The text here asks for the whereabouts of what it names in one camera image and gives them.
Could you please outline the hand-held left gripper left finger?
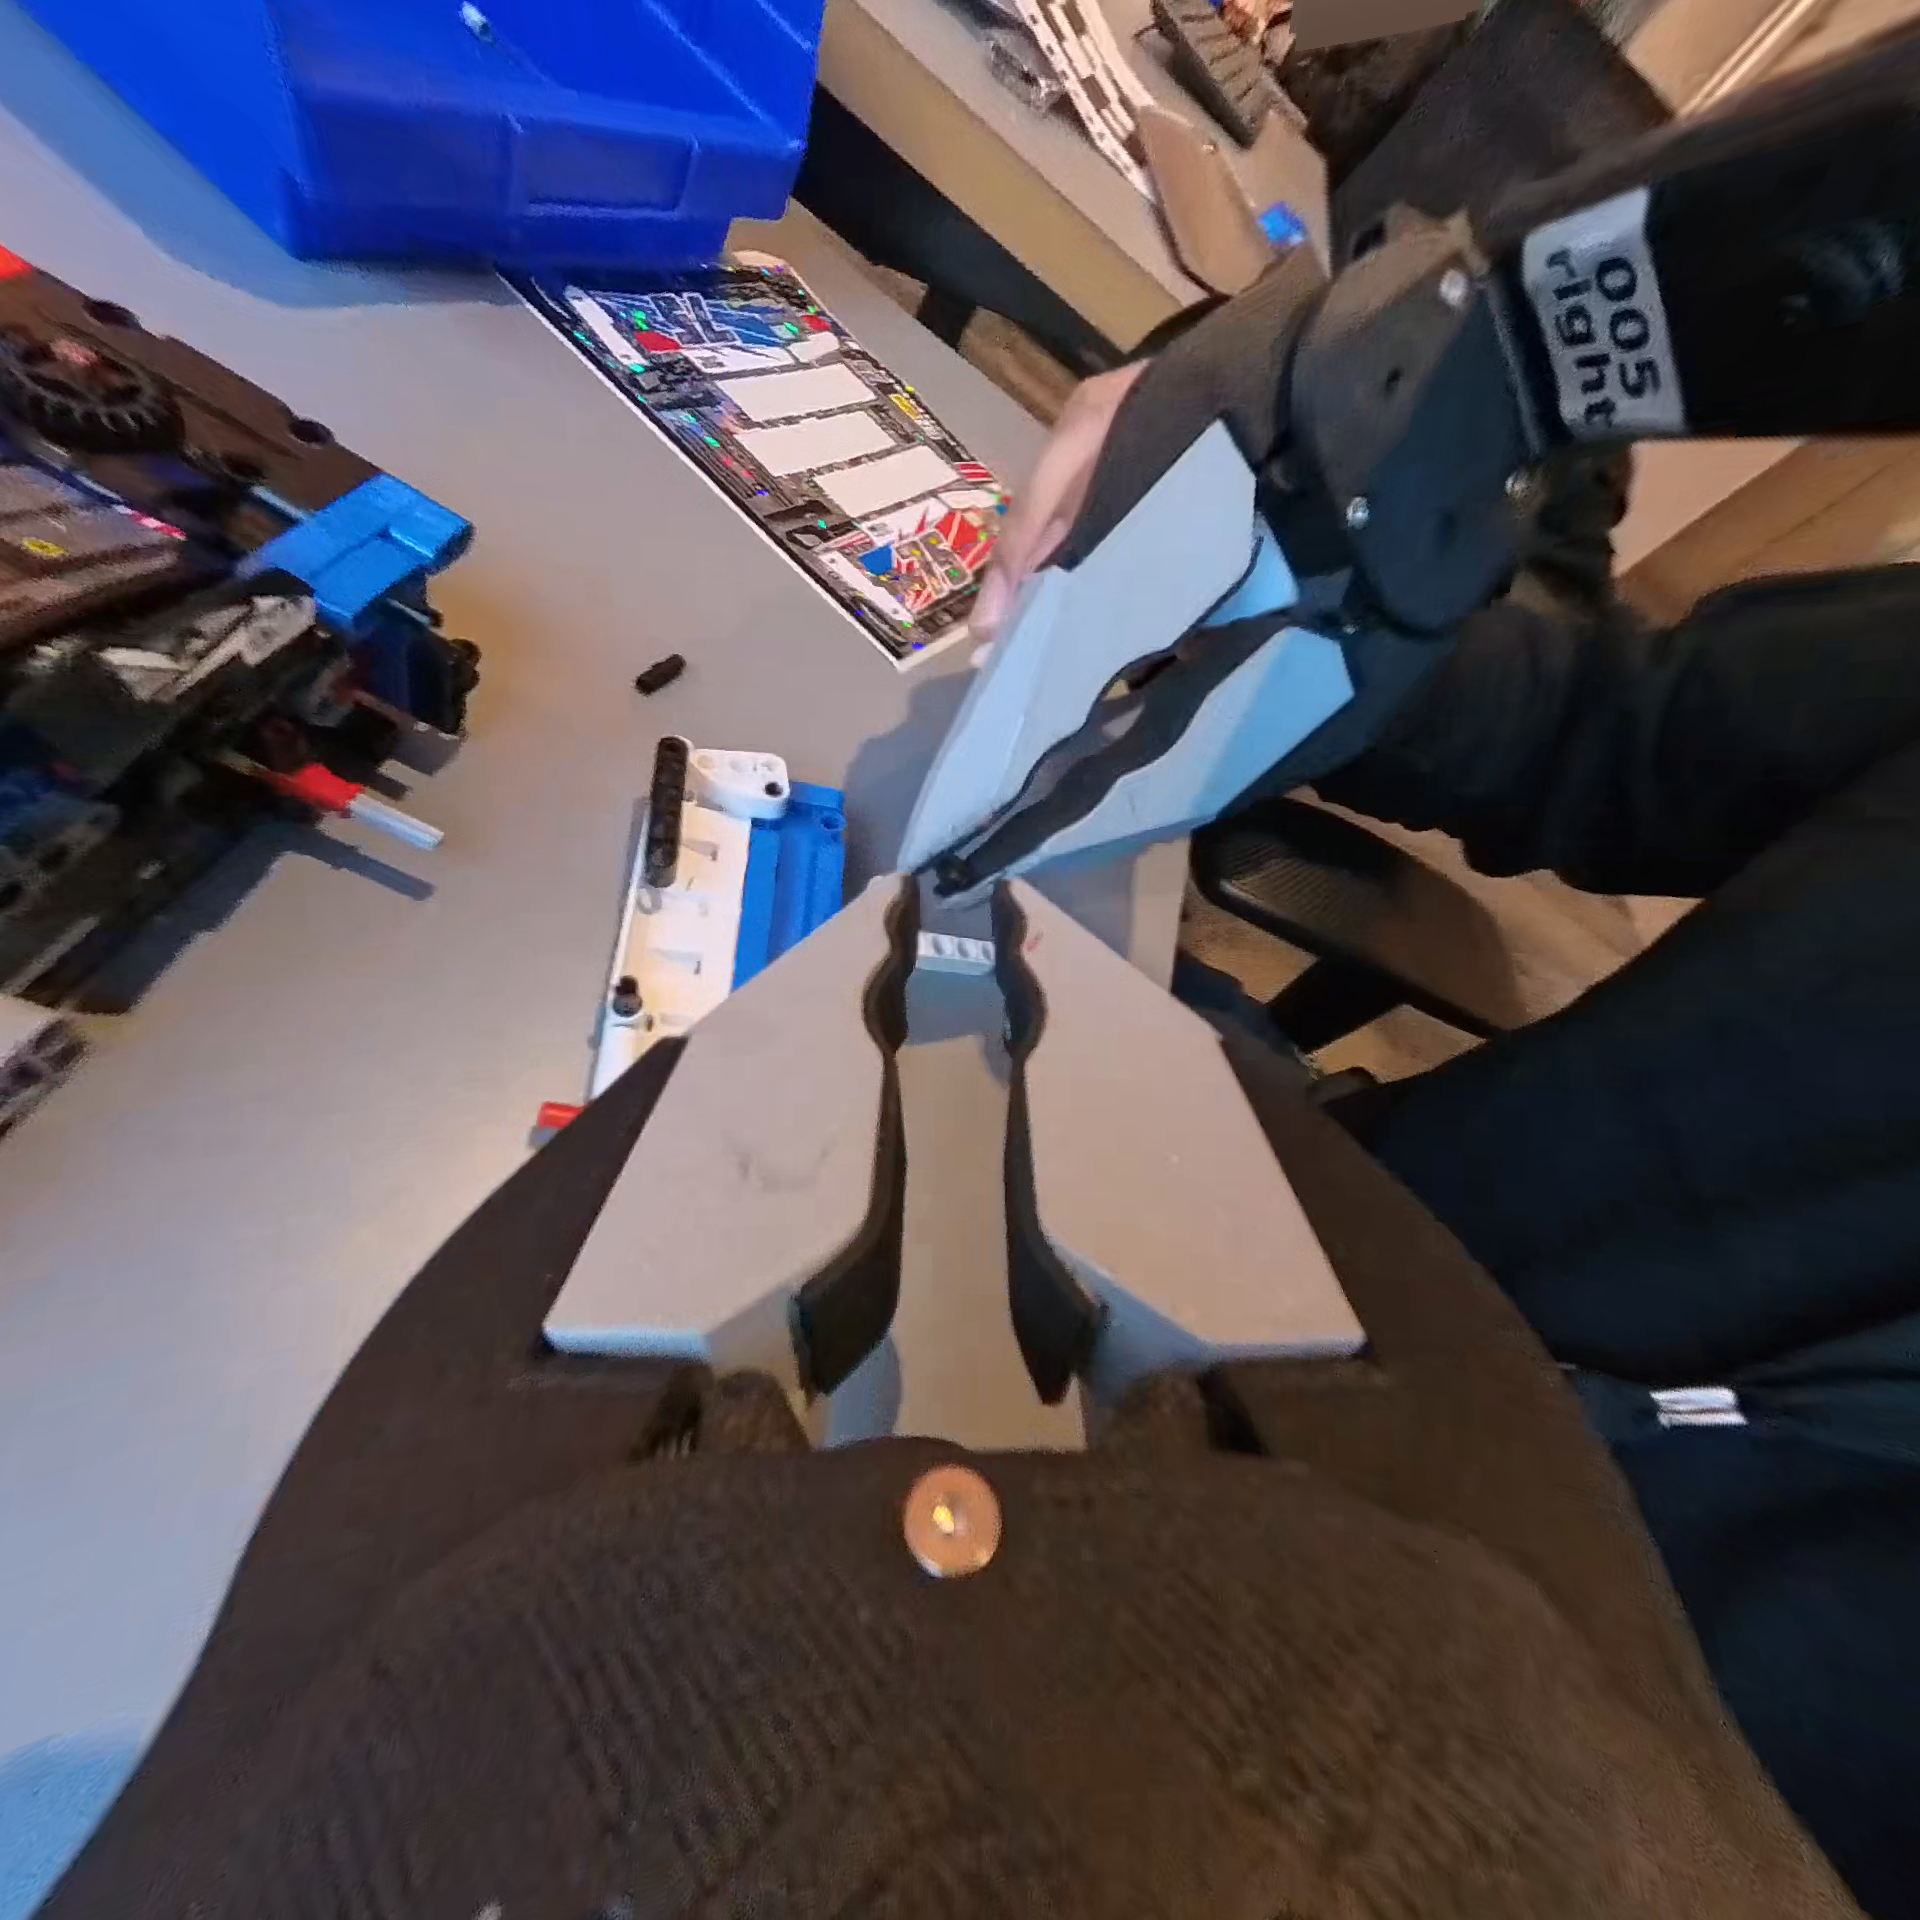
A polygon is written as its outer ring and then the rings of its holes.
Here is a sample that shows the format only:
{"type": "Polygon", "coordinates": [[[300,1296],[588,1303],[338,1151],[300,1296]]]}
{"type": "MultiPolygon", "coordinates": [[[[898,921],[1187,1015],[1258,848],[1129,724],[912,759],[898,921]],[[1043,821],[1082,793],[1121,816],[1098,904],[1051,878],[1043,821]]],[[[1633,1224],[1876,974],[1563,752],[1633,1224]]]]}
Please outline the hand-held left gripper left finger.
{"type": "Polygon", "coordinates": [[[900,1294],[898,1052],[921,884],[883,874],[670,1054],[545,1318],[556,1353],[699,1361],[831,1397],[900,1294]]]}

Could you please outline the blue white lego panel assembly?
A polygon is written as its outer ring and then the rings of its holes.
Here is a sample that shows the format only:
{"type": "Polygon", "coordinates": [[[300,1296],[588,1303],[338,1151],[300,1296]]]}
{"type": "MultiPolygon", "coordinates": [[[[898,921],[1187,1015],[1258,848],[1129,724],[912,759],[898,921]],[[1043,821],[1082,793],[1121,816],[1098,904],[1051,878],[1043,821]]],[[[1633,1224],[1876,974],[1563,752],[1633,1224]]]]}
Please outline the blue white lego panel assembly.
{"type": "Polygon", "coordinates": [[[656,1045],[827,922],[849,896],[843,788],[798,782],[783,756],[662,735],[615,916],[580,1102],[543,1103],[530,1148],[656,1045]]]}

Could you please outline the person's right forearm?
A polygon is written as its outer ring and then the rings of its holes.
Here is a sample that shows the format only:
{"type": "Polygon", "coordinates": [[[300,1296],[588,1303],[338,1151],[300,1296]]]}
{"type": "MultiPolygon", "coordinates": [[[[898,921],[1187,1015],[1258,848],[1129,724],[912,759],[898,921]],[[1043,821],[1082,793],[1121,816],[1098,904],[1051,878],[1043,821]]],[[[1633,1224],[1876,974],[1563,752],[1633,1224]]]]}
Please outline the person's right forearm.
{"type": "Polygon", "coordinates": [[[1919,564],[1795,570],[1625,609],[1499,602],[1313,793],[1484,874],[1702,898],[1792,837],[1915,866],[1919,564]]]}

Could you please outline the grey desk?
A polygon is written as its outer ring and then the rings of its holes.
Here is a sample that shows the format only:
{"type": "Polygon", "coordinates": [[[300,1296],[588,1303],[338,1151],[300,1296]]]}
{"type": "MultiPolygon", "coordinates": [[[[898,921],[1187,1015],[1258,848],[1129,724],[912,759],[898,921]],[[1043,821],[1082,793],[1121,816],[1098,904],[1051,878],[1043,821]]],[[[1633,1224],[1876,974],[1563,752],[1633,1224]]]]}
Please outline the grey desk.
{"type": "Polygon", "coordinates": [[[114,100],[4,105],[4,245],[467,517],[483,652],[441,848],[270,837],[4,1141],[4,1769],[110,1791],[347,1358],[584,1090],[656,735],[842,783],[866,872],[969,648],[897,668],[513,293],[300,263],[114,100]]]}

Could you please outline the black office chair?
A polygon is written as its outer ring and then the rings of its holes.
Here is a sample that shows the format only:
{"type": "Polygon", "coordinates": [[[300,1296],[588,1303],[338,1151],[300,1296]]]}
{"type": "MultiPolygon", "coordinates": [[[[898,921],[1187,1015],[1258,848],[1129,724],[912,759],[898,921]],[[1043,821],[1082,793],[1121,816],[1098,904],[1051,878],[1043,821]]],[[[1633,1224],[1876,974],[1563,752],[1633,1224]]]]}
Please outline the black office chair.
{"type": "Polygon", "coordinates": [[[1398,1009],[1492,1040],[1526,1023],[1498,918],[1460,882],[1371,828],[1305,800],[1265,800],[1199,830],[1190,872],[1200,898],[1308,968],[1259,1013],[1314,1056],[1398,1009]]]}

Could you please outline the grey notebook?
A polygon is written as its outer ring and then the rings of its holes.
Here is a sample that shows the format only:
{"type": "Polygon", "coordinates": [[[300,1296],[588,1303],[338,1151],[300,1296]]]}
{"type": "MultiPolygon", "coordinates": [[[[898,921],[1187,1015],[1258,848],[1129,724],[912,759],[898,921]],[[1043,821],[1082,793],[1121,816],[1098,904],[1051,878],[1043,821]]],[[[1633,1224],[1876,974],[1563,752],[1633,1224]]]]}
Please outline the grey notebook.
{"type": "Polygon", "coordinates": [[[1154,103],[1137,110],[1137,130],[1162,221],[1190,276],[1222,297],[1246,293],[1276,248],[1219,144],[1154,103]]]}

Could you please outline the black mesh chair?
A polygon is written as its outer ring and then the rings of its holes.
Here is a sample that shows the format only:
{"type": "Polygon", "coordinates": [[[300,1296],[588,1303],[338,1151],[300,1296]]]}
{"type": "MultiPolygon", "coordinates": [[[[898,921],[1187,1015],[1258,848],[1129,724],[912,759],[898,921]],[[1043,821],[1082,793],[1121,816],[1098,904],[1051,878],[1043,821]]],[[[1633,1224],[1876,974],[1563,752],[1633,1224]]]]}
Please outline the black mesh chair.
{"type": "Polygon", "coordinates": [[[1599,4],[1491,4],[1379,41],[1344,62],[1330,105],[1310,110],[1328,164],[1330,263],[1379,246],[1400,210],[1484,213],[1672,118],[1599,4]]]}

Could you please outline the holographic sticker sheet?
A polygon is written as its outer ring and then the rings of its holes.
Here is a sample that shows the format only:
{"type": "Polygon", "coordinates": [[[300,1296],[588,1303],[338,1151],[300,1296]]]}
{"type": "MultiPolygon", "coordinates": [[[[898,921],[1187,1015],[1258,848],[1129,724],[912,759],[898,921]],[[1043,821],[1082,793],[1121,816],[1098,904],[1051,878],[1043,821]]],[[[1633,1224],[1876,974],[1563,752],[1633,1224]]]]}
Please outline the holographic sticker sheet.
{"type": "Polygon", "coordinates": [[[897,668],[972,637],[1008,488],[786,260],[507,282],[897,668]]]}

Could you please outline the black keyboard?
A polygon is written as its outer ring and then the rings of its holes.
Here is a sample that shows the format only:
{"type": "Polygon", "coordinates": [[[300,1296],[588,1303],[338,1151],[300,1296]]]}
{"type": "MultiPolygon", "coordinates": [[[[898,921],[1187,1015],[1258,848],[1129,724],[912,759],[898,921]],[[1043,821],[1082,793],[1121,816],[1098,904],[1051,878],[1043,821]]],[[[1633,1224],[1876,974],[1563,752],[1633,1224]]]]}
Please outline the black keyboard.
{"type": "Polygon", "coordinates": [[[1292,2],[1153,2],[1168,73],[1242,148],[1278,121],[1305,130],[1281,84],[1292,46],[1292,2]]]}

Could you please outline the grey office table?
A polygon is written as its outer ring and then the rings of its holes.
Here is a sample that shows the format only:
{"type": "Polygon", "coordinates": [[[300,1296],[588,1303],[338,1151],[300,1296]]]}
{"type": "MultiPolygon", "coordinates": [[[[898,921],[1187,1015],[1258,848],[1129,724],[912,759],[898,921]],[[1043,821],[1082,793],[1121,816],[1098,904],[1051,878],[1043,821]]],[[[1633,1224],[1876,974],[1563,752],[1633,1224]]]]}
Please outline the grey office table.
{"type": "Polygon", "coordinates": [[[950,345],[992,311],[1075,372],[1114,368],[1209,286],[1075,111],[995,78],[991,12],[831,2],[798,197],[924,281],[919,320],[950,345]]]}

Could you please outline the checkered calibration board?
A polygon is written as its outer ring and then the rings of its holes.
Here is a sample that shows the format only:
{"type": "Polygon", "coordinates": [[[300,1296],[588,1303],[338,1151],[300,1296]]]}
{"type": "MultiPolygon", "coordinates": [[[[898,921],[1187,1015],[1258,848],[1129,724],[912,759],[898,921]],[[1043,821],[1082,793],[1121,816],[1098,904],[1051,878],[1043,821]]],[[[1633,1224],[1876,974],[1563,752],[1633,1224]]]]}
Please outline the checkered calibration board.
{"type": "Polygon", "coordinates": [[[1131,60],[1131,41],[1114,25],[1105,2],[1012,2],[1016,16],[1039,42],[1041,60],[1092,141],[1095,151],[1154,204],[1158,189],[1145,164],[1139,110],[1153,105],[1153,92],[1131,60]]]}

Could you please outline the person's black jacket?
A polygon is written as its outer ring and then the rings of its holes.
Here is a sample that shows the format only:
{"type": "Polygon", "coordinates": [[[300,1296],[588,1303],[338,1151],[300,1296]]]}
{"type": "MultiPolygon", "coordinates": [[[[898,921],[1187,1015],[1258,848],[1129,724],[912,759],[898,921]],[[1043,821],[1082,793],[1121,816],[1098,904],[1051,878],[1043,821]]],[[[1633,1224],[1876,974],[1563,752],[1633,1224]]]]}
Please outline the person's black jacket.
{"type": "Polygon", "coordinates": [[[1328,1103],[1607,1438],[1723,1704],[1870,1916],[1919,1892],[1919,837],[1792,837],[1568,1008],[1328,1103]],[[1664,1430],[1651,1388],[1750,1426],[1664,1430]]]}

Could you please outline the white printed lego panel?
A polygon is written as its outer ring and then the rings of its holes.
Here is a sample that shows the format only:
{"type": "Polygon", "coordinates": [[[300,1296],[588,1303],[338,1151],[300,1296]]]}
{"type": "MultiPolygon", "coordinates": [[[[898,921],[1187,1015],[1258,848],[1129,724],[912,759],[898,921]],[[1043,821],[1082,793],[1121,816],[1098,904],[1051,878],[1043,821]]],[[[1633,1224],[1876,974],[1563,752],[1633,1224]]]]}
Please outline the white printed lego panel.
{"type": "Polygon", "coordinates": [[[2,997],[2,1135],[36,1113],[86,1048],[83,1030],[63,1009],[2,997]]]}

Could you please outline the blue plastic bin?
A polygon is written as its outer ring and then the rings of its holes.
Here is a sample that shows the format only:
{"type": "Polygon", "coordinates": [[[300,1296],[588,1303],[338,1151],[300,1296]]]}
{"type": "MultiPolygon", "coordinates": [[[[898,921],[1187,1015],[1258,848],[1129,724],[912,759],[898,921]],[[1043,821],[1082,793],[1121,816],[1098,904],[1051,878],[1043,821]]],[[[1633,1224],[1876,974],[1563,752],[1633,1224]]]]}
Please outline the blue plastic bin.
{"type": "Polygon", "coordinates": [[[798,177],[823,2],[31,2],[300,257],[681,269],[798,177]]]}

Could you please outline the lego race car model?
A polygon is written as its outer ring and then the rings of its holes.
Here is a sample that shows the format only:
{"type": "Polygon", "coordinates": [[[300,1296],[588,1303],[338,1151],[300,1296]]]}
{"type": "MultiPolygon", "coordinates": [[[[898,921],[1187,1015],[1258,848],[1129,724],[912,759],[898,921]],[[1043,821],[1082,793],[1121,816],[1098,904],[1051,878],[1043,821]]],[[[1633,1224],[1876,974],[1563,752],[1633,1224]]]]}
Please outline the lego race car model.
{"type": "Polygon", "coordinates": [[[8,252],[2,976],[90,993],[256,823],[464,744],[430,584],[474,525],[227,365],[8,252]]]}

